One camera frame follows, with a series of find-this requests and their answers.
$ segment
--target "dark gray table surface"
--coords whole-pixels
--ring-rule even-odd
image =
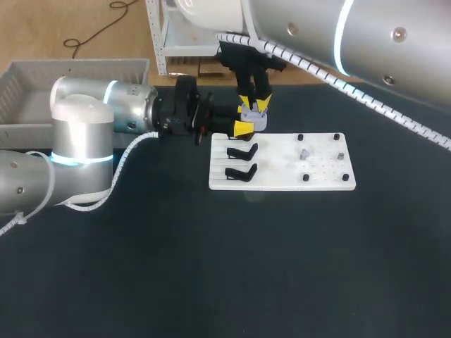
[[[267,132],[344,132],[356,190],[213,192],[209,141],[149,140],[103,208],[0,237],[0,337],[449,338],[451,153],[327,86],[275,87]]]

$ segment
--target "white plate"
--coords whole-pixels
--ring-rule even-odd
[[[214,134],[211,140],[210,179],[212,190],[244,191],[340,191],[356,187],[351,158],[344,134],[334,140],[332,134],[255,134],[251,141],[229,139],[225,134]],[[254,158],[249,161],[229,158],[227,148],[249,151],[259,145]],[[310,156],[301,159],[302,150]],[[225,169],[249,171],[257,163],[258,170],[250,182],[231,180]]]

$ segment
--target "white basket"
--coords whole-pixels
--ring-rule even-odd
[[[147,85],[149,60],[13,61],[0,77],[0,149],[50,149],[50,90],[64,75]],[[126,148],[135,135],[115,134]]]

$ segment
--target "black cable on floor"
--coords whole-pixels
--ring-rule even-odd
[[[72,54],[72,58],[75,58],[77,56],[78,50],[80,49],[81,46],[83,46],[84,44],[87,44],[89,41],[94,39],[97,35],[102,33],[105,29],[107,29],[107,28],[111,27],[112,25],[114,25],[115,23],[118,23],[119,21],[121,21],[123,19],[123,17],[127,15],[128,7],[133,5],[133,4],[135,4],[135,3],[137,3],[137,2],[138,2],[138,0],[133,0],[133,1],[129,2],[128,4],[123,2],[123,1],[113,1],[113,2],[111,2],[109,4],[109,7],[112,8],[112,9],[125,8],[124,13],[119,18],[117,18],[112,23],[108,24],[107,26],[103,27],[100,31],[98,31],[97,33],[92,35],[88,40],[86,40],[84,42],[80,42],[80,40],[78,40],[78,39],[67,39],[67,40],[64,40],[64,42],[63,42],[64,47],[75,48],[75,50],[73,51],[73,54]]]

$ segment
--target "silver robot arm segment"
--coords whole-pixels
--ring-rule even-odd
[[[177,0],[177,5],[196,25],[247,34],[245,2],[260,40],[450,110],[450,1]]]
[[[114,112],[114,132],[144,134],[155,128],[152,109],[158,92],[154,87],[118,81],[60,77],[50,94],[50,109],[71,94],[84,94],[108,104]]]
[[[113,110],[87,95],[69,95],[52,113],[55,171],[47,205],[106,197],[113,177]],[[28,212],[44,200],[49,164],[40,157],[0,151],[0,213]]]

